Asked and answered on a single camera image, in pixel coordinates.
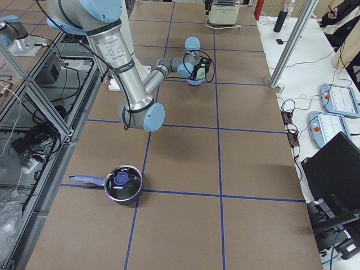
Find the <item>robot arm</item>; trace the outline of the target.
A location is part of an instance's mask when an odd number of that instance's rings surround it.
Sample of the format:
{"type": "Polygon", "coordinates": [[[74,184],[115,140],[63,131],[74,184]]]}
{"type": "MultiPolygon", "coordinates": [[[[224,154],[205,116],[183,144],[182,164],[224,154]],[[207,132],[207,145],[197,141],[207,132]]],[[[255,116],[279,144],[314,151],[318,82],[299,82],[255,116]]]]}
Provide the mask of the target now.
{"type": "Polygon", "coordinates": [[[89,49],[124,93],[118,117],[125,128],[154,132],[162,126],[165,108],[155,102],[152,93],[170,73],[194,79],[196,84],[204,80],[196,37],[186,39],[183,56],[159,59],[149,74],[139,71],[140,63],[131,53],[132,39],[123,37],[130,31],[123,1],[47,1],[46,13],[49,26],[66,34],[86,36],[89,49]],[[200,71],[199,78],[195,71],[200,71]]]}

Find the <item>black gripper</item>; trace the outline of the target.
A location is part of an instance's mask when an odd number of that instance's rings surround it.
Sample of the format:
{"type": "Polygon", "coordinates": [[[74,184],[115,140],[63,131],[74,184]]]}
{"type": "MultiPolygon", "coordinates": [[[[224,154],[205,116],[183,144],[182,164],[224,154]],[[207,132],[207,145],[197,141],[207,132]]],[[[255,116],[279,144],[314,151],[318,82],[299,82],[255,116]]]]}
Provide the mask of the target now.
{"type": "MultiPolygon", "coordinates": [[[[205,4],[205,14],[208,15],[212,8],[212,0],[204,0],[205,4]]],[[[200,79],[200,75],[198,74],[200,70],[200,64],[196,64],[193,66],[193,71],[191,73],[191,80],[200,79]]]]}

